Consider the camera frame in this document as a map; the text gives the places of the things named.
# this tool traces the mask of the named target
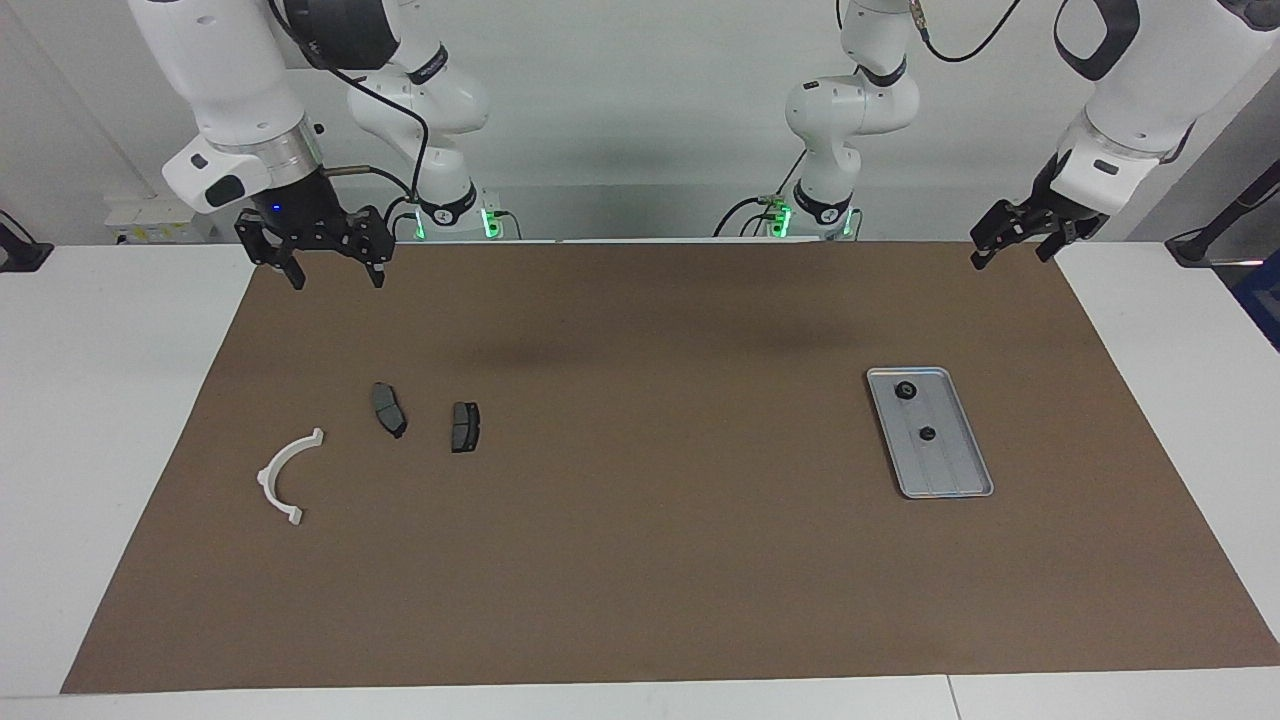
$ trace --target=green indicator light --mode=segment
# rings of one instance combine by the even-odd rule
[[[791,232],[791,206],[782,202],[778,205],[778,211],[781,215],[773,220],[773,237],[786,237]]]
[[[484,218],[484,234],[489,240],[493,240],[502,234],[502,223],[494,219],[493,214],[488,208],[480,209],[480,215]]]

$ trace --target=silver tray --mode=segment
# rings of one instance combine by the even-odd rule
[[[950,373],[873,368],[867,383],[902,495],[957,498],[995,491]]]

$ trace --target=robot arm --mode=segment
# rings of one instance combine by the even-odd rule
[[[236,220],[241,243],[255,264],[279,269],[297,290],[306,275],[296,250],[353,258],[381,287],[394,238],[375,208],[348,214],[339,205],[302,102],[284,82],[264,6],[129,0],[129,9],[200,128],[163,170],[178,197],[201,213],[251,199],[253,209]]]
[[[920,91],[906,72],[914,33],[909,0],[850,0],[841,44],[854,73],[822,77],[787,97],[787,124],[805,143],[790,190],[792,227],[832,238],[845,228],[861,156],[850,140],[901,129],[915,119]]]
[[[415,178],[426,222],[440,232],[483,228],[479,192],[451,136],[485,126],[489,96],[474,77],[449,61],[422,1],[283,0],[283,8],[312,64],[372,70],[364,81],[367,90],[407,108],[430,127],[421,173]],[[347,104],[361,128],[417,164],[422,127],[416,119],[356,88],[348,91]]]
[[[1065,0],[1055,42],[1096,83],[1093,97],[1028,200],[996,202],[973,228],[974,266],[1034,236],[1048,236],[1037,249],[1044,261],[1092,237],[1176,159],[1196,120],[1267,53],[1277,28],[1275,0]]]

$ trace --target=brown paper surface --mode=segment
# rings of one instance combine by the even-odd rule
[[[260,272],[63,689],[1280,664],[1062,275],[966,254],[403,247],[381,291],[306,255],[301,293]],[[864,373],[918,364],[951,372],[992,497],[899,495]],[[255,475],[314,427],[292,527]]]

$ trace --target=white table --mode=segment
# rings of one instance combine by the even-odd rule
[[[1212,273],[1160,245],[1079,245],[1060,263],[1280,634],[1280,354]],[[238,246],[63,247],[0,275],[0,717],[1280,717],[1280,669],[50,697],[250,270]]]

